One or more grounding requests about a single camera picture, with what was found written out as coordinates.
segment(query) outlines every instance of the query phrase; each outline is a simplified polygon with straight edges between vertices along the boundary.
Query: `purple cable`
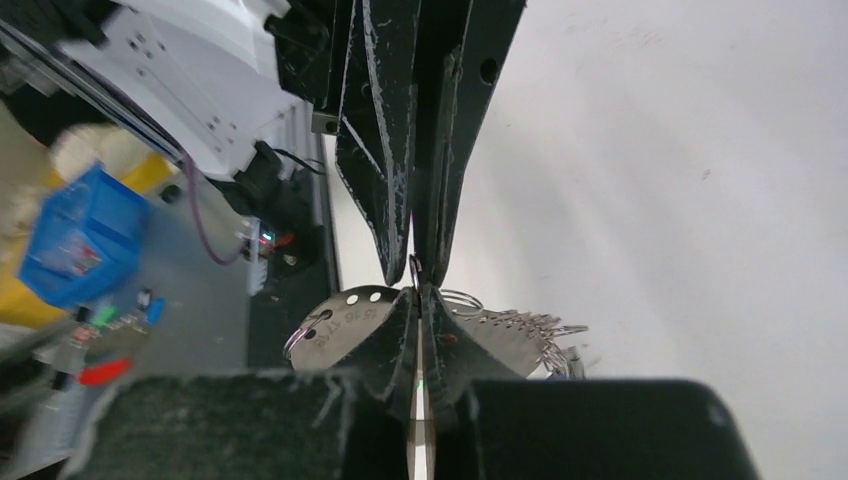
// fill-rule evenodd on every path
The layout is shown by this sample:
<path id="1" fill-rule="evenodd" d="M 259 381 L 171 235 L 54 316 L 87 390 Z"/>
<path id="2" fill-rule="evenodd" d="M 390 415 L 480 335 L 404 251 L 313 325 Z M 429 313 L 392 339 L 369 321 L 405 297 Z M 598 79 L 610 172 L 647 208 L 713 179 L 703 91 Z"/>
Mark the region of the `purple cable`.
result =
<path id="1" fill-rule="evenodd" d="M 221 258 L 212 249 L 212 245 L 209 244 L 209 237 L 206 235 L 206 229 L 203 228 L 203 220 L 200 217 L 200 208 L 197 206 L 197 167 L 194 159 L 185 152 L 183 152 L 183 173 L 188 178 L 188 200 L 191 205 L 191 216 L 194 220 L 197 235 L 200 237 L 200 243 L 203 244 L 203 249 L 209 254 L 209 258 L 218 265 L 225 267 L 232 265 L 241 256 L 241 246 L 236 248 L 236 251 L 231 256 Z"/>
<path id="2" fill-rule="evenodd" d="M 132 109 L 135 110 L 135 114 L 141 117 L 142 115 L 145 117 L 150 124 L 156 125 L 161 129 L 161 126 L 156 123 L 150 115 L 147 114 L 137 103 L 135 103 L 127 94 L 122 92 L 115 85 L 112 85 L 105 79 L 100 78 L 103 85 L 106 86 L 107 91 L 110 91 L 116 98 L 123 100 L 126 104 L 128 104 Z M 212 249 L 212 245 L 209 244 L 209 237 L 206 235 L 206 229 L 203 228 L 203 220 L 200 217 L 200 208 L 197 206 L 197 165 L 194 163 L 194 159 L 191 156 L 183 152 L 183 174 L 188 177 L 188 197 L 189 204 L 191 205 L 191 216 L 194 220 L 194 227 L 197 230 L 197 235 L 200 237 L 200 243 L 203 245 L 203 249 L 206 250 L 206 253 L 209 254 L 209 258 L 212 259 L 213 262 L 217 263 L 221 266 L 229 266 L 232 265 L 238 260 L 239 256 L 241 256 L 241 246 L 239 246 L 235 252 L 233 252 L 232 256 L 227 258 L 221 258 L 215 251 Z"/>

